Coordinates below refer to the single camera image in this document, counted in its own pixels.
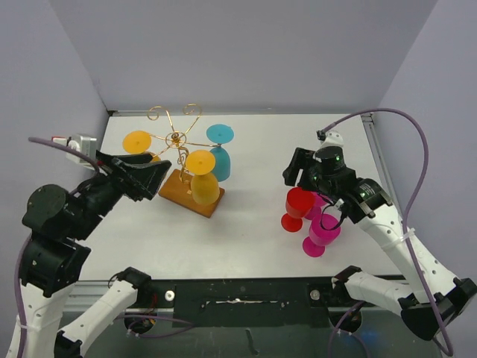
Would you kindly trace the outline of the yellow wine glass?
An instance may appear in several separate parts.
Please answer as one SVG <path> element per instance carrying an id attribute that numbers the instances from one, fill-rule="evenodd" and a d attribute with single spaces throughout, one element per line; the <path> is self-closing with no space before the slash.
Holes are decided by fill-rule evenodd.
<path id="1" fill-rule="evenodd" d="M 151 161 L 159 161 L 160 156 L 149 152 L 152 136 L 145 131 L 130 132 L 122 141 L 122 147 L 128 154 L 150 154 Z"/>

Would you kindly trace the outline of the orange wine glass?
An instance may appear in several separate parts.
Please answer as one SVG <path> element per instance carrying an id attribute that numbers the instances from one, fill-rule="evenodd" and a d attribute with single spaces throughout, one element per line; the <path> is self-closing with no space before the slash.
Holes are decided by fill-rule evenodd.
<path id="1" fill-rule="evenodd" d="M 214 155 L 206 150 L 193 151 L 186 159 L 186 169 L 192 173 L 192 197 L 200 205 L 213 204 L 220 195 L 218 180 L 212 173 L 215 164 Z"/>

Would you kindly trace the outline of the red wine glass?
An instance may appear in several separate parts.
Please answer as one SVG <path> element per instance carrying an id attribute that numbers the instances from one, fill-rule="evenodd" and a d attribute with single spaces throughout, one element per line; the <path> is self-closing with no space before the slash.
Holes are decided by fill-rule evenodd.
<path id="1" fill-rule="evenodd" d="M 286 213 L 281 218 L 282 228 L 288 232 L 297 232 L 303 226 L 303 218 L 310 212 L 315 204 L 312 192 L 300 187 L 294 187 L 287 193 L 285 200 Z"/>

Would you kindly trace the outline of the blue wine glass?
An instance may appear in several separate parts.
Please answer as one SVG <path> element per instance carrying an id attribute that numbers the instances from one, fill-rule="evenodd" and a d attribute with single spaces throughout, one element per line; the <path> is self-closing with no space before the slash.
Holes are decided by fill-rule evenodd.
<path id="1" fill-rule="evenodd" d="M 223 182 L 231 174 L 231 159 L 223 145 L 233 140 L 233 129 L 223 124 L 212 125 L 206 130 L 206 136 L 211 142 L 216 144 L 215 147 L 210 149 L 210 152 L 215 157 L 215 167 L 212 173 L 218 182 Z"/>

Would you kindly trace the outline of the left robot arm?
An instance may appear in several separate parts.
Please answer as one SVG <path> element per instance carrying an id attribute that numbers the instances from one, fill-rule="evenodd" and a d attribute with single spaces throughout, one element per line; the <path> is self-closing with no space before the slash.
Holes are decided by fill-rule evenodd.
<path id="1" fill-rule="evenodd" d="M 131 305 L 151 299 L 151 277 L 135 268 L 119 272 L 116 281 L 89 309 L 65 327 L 64 306 L 78 282 L 91 250 L 87 239 L 126 196 L 151 200 L 171 162 L 154 162 L 149 154 L 113 156 L 98 151 L 95 175 L 75 194 L 56 184 L 36 189 L 22 218 L 31 235 L 16 269 L 18 316 L 8 357 L 84 357 L 92 343 Z"/>

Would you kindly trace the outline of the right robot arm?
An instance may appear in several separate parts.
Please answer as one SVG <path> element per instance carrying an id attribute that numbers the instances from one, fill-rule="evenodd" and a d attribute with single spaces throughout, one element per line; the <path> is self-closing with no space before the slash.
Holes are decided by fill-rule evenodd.
<path id="1" fill-rule="evenodd" d="M 430 341 L 468 306 L 476 284 L 442 266 L 417 238 L 387 192 L 373 179 L 359 178 L 339 146 L 317 151 L 296 148 L 282 173 L 287 186 L 327 197 L 341 216 L 367 233 L 405 278 L 391 282 L 349 266 L 332 279 L 332 296 L 342 305 L 365 301 L 401 317 L 417 337 Z"/>

